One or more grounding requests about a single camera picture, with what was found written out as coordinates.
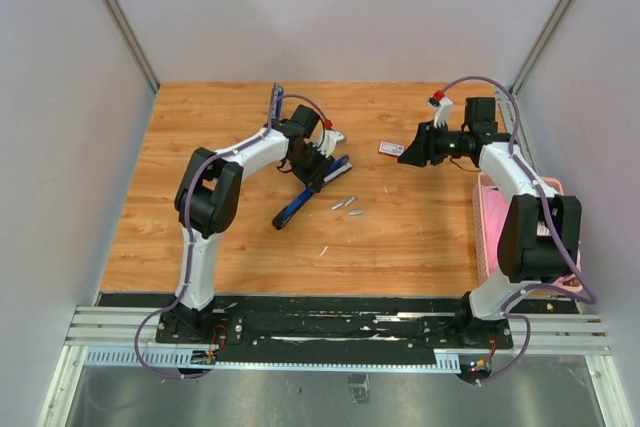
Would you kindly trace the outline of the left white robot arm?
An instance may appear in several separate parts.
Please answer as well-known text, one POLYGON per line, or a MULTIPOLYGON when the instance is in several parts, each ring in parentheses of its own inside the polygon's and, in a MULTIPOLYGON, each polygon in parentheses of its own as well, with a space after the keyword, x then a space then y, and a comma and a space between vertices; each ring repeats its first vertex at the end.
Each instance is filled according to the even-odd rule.
POLYGON ((190 341, 207 340, 214 318, 203 310, 214 298, 213 278, 224 232, 236 217, 244 180, 275 163, 318 193, 346 136, 326 116, 306 105, 278 122, 268 121, 254 135, 217 151, 195 150, 175 196, 184 249, 176 302, 188 308, 179 330, 190 341))

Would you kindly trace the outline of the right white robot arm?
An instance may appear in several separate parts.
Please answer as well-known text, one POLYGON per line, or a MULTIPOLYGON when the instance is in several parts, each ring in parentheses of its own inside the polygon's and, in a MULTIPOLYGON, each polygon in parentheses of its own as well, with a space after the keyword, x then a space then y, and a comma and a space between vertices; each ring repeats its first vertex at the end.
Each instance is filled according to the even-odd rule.
POLYGON ((466 313, 453 322, 455 339, 474 347, 489 334, 488 321, 505 318, 533 291, 575 297, 558 280, 577 276, 582 206, 574 196, 550 187, 525 162, 514 138, 498 129, 496 102, 472 97, 465 102, 459 130, 448 127, 452 101, 441 91, 428 100, 435 109, 419 124, 415 139, 399 157, 402 164, 425 167, 447 158, 469 158, 508 203, 497 247, 497 269, 464 300, 466 313))

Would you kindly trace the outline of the blue stapler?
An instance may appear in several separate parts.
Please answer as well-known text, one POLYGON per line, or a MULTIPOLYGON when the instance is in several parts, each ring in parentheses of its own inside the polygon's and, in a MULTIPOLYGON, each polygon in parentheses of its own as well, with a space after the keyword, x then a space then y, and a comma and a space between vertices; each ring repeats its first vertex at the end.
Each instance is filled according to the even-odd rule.
POLYGON ((284 88, 279 83, 274 83, 271 90, 269 117, 272 124, 278 123, 281 116, 282 96, 284 88))
MULTIPOLYGON (((352 169, 350 157, 343 155, 328 170, 327 175, 323 179, 323 187, 334 182, 352 169)), ((272 225, 277 229, 283 229, 295 214, 316 194, 312 188, 306 188, 302 191, 289 205, 283 208, 273 219, 272 225)))

